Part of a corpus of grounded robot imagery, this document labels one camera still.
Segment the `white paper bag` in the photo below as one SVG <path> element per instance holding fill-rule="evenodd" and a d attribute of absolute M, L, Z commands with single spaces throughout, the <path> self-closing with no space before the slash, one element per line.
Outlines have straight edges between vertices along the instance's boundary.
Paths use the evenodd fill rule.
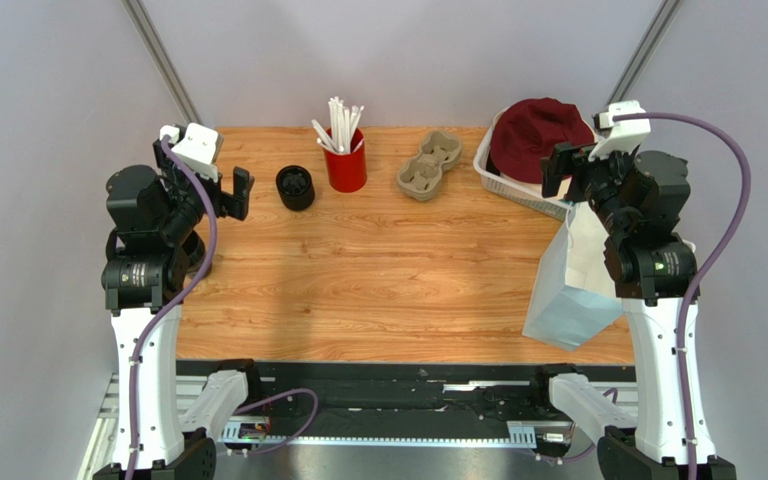
<path fill-rule="evenodd" d="M 569 211 L 540 259 L 525 337 L 573 351 L 623 315 L 604 265 L 607 239 L 587 203 Z"/>

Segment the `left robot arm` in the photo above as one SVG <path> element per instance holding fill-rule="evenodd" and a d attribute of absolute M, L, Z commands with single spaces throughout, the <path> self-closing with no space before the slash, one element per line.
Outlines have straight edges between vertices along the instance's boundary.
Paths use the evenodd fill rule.
<path fill-rule="evenodd" d="M 164 128 L 154 166 L 112 175 L 106 208 L 113 220 L 101 276 L 111 314 L 120 374 L 118 431 L 100 479 L 210 479 L 217 437 L 234 411 L 259 392 L 250 359 L 225 360 L 186 411 L 177 406 L 176 341 L 184 298 L 210 271 L 216 239 L 197 233 L 202 221 L 243 220 L 250 174 L 233 172 L 222 189 L 215 161 L 223 139 L 196 125 Z"/>

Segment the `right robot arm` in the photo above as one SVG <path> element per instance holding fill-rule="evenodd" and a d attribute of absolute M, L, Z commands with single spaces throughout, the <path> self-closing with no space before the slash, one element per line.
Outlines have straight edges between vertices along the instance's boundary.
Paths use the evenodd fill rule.
<path fill-rule="evenodd" d="M 584 202 L 607 232 L 604 263 L 633 340 L 638 410 L 629 415 L 571 368 L 545 381 L 547 401 L 593 442 L 606 479 L 732 479 L 735 466 L 708 436 L 699 396 L 695 306 L 684 306 L 698 267 L 675 232 L 691 188 L 684 159 L 558 144 L 541 162 L 542 193 Z"/>

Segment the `black coffee cup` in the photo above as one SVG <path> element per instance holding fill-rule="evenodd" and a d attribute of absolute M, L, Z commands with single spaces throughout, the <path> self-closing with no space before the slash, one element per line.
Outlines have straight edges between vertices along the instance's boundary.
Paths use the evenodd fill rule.
<path fill-rule="evenodd" d="M 189 265 L 186 275 L 194 277 L 202 267 L 206 256 L 206 246 L 201 236 L 193 231 L 184 241 L 183 252 L 186 254 Z"/>

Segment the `white plastic basket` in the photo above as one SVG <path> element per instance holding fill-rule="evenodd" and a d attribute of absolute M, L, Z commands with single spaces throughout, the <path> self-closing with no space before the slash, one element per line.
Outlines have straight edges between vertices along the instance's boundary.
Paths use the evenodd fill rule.
<path fill-rule="evenodd" d="M 570 202 L 554 198 L 542 198 L 539 185 L 518 182 L 502 174 L 492 173 L 488 167 L 492 133 L 497 121 L 505 112 L 506 109 L 503 109 L 493 117 L 472 161 L 473 168 L 478 173 L 483 188 L 546 216 L 564 221 L 568 212 L 573 209 Z"/>

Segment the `maroon bucket hat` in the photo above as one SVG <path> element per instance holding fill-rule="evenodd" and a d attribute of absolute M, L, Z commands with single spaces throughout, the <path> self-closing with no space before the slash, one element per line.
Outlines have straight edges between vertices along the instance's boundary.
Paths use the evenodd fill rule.
<path fill-rule="evenodd" d="M 578 108 L 553 98 L 526 99 L 509 107 L 496 121 L 490 160 L 502 175 L 518 182 L 542 182 L 540 160 L 554 146 L 590 144 L 595 135 Z"/>

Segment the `stack of black lids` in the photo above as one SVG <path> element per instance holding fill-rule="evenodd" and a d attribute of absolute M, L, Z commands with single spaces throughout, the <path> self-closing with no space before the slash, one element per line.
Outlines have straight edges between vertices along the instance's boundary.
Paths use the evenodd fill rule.
<path fill-rule="evenodd" d="M 275 178 L 283 205 L 291 211 L 308 209 L 315 200 L 315 188 L 310 172 L 299 165 L 283 167 Z"/>

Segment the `red straw cup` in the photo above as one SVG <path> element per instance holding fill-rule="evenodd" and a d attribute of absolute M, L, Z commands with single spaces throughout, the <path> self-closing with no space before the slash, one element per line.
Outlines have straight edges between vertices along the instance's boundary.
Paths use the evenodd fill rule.
<path fill-rule="evenodd" d="M 367 182 L 365 137 L 358 129 L 352 138 L 352 151 L 336 154 L 323 147 L 328 180 L 331 187 L 341 193 L 352 193 Z"/>

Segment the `wrapped white straws bundle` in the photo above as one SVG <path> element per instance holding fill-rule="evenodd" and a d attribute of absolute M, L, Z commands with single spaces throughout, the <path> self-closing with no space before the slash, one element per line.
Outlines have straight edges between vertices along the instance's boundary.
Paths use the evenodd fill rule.
<path fill-rule="evenodd" d="M 359 132 L 359 122 L 365 106 L 346 106 L 338 96 L 328 101 L 330 129 L 326 130 L 317 120 L 311 124 L 317 134 L 317 144 L 326 152 L 336 155 L 354 153 L 363 145 L 362 140 L 355 141 L 354 135 Z"/>

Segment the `stacked pulp cup carriers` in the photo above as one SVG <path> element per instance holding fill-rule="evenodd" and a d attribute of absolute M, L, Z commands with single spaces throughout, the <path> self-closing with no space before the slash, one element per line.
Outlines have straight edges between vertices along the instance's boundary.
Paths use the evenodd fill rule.
<path fill-rule="evenodd" d="M 463 143 L 453 133 L 444 130 L 429 132 L 420 143 L 418 153 L 399 170 L 397 187 L 417 201 L 431 200 L 440 192 L 444 174 L 460 161 L 462 151 Z"/>

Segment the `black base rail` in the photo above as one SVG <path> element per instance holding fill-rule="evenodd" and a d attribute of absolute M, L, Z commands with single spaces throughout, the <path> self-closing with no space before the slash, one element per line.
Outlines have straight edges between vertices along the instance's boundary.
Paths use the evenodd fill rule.
<path fill-rule="evenodd" d="M 549 399 L 571 364 L 244 361 L 254 375 L 245 412 L 218 434 L 245 455 L 282 443 L 521 450 L 551 464 L 597 443 Z"/>

